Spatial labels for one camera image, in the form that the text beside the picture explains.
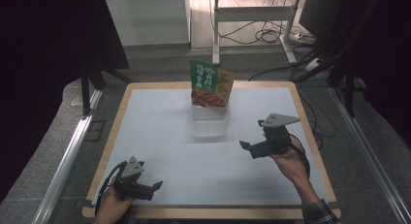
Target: snack bag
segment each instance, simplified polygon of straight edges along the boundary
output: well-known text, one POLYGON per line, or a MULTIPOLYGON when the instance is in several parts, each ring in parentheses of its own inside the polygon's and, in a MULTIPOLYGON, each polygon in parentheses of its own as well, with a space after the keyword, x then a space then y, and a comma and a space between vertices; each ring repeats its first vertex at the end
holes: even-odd
POLYGON ((234 73, 200 61, 190 61, 190 67, 193 106, 227 107, 234 73))

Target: wooden table frame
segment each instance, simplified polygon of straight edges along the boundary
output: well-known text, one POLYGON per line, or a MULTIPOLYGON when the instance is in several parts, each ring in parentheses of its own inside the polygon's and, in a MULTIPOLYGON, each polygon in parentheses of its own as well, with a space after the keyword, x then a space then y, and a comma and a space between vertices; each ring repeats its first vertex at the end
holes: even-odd
MULTIPOLYGON (((296 86, 289 81, 235 81, 234 88, 253 88, 253 87, 288 87, 293 96, 294 103, 300 116, 300 122, 306 135, 312 156, 314 159, 320 179, 322 180, 326 192, 326 199, 329 203, 336 203, 336 197, 332 190, 329 177, 323 164, 318 146, 312 135, 305 111, 303 109, 299 93, 296 86)), ((103 155, 101 157, 96 174, 90 186, 90 190, 86 197, 87 201, 92 201, 98 189, 98 185, 102 180, 104 171, 108 164, 114 142, 117 137, 123 116, 126 112, 128 101, 134 89, 176 89, 176 88, 191 88, 190 81, 174 81, 174 82, 135 82, 130 83, 124 93, 120 107, 117 112, 114 124, 111 127, 111 132, 106 143, 103 155)), ((341 215, 339 208, 332 208, 336 216, 341 215)), ((94 217, 94 208, 83 207, 82 214, 85 217, 94 217)), ((188 208, 188 207, 144 207, 138 206, 132 211, 132 217, 139 219, 302 219, 300 208, 188 208)))

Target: clear plastic box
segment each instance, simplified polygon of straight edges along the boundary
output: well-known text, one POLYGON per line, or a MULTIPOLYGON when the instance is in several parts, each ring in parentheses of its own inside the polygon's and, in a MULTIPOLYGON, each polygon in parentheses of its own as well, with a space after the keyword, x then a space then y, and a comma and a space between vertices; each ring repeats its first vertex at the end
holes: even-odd
POLYGON ((230 123, 230 107, 204 108, 191 105, 192 133, 198 137, 223 136, 230 123))

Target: sleeve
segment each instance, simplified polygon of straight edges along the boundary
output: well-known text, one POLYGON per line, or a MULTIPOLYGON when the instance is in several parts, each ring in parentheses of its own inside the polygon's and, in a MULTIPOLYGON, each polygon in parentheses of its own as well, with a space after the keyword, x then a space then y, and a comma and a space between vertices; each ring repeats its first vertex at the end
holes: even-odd
POLYGON ((336 224, 340 223, 338 218, 329 208, 324 199, 309 207, 302 207, 302 215, 309 224, 336 224))

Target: white wall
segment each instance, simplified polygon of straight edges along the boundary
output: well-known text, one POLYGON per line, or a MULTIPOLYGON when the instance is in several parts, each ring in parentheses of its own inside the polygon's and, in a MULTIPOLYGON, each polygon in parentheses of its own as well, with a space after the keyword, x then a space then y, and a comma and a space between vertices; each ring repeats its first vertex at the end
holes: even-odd
POLYGON ((123 46, 190 42, 188 0, 107 0, 123 46))

